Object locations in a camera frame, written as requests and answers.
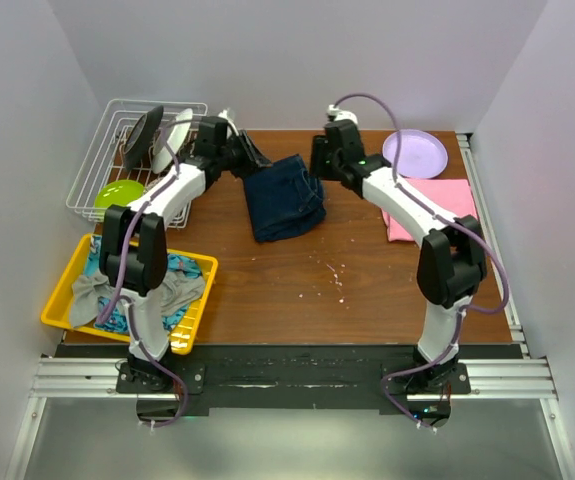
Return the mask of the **dark blue denim jeans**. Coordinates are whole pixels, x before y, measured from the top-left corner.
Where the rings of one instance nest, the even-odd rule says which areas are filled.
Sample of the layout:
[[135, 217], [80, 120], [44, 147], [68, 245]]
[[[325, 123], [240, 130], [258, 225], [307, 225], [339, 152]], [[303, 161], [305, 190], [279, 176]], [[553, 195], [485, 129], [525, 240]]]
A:
[[258, 243], [295, 238], [326, 217], [322, 182], [298, 154], [243, 180], [253, 237]]

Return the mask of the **pink t-shirt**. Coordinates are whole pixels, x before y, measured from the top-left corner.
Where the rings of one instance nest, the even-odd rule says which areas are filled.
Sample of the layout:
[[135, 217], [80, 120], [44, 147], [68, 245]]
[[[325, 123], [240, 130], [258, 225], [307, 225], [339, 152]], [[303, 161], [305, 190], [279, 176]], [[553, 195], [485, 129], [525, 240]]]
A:
[[[408, 178], [407, 181], [429, 200], [451, 211], [457, 217], [467, 215], [478, 217], [470, 184], [466, 179]], [[394, 221], [384, 210], [381, 213], [389, 242], [413, 241], [413, 237], [397, 221]]]

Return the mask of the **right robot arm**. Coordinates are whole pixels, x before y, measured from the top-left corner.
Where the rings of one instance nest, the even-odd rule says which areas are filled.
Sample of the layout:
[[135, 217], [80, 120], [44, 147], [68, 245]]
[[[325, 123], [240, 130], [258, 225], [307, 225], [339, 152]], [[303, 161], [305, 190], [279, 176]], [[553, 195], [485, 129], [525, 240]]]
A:
[[478, 220], [454, 216], [396, 177], [382, 155], [365, 153], [358, 126], [342, 116], [313, 138], [310, 173], [340, 182], [385, 211], [418, 245], [416, 281], [426, 300], [425, 320], [416, 365], [399, 374], [412, 375], [423, 392], [436, 392], [448, 380], [466, 310], [487, 275]]

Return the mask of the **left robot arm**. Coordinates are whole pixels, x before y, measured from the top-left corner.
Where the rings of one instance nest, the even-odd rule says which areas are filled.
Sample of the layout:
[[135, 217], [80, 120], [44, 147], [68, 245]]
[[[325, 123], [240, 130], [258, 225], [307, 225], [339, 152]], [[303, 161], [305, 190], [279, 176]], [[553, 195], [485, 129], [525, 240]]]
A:
[[246, 178], [270, 166], [236, 127], [229, 109], [194, 121], [191, 152], [183, 158], [173, 154], [174, 165], [156, 186], [126, 207], [108, 207], [103, 221], [99, 269], [113, 296], [97, 321], [106, 323], [117, 306], [123, 307], [130, 355], [145, 361], [138, 378], [152, 392], [167, 390], [174, 380], [174, 368], [162, 360], [170, 349], [162, 325], [161, 285], [168, 269], [166, 230], [171, 220], [224, 172]]

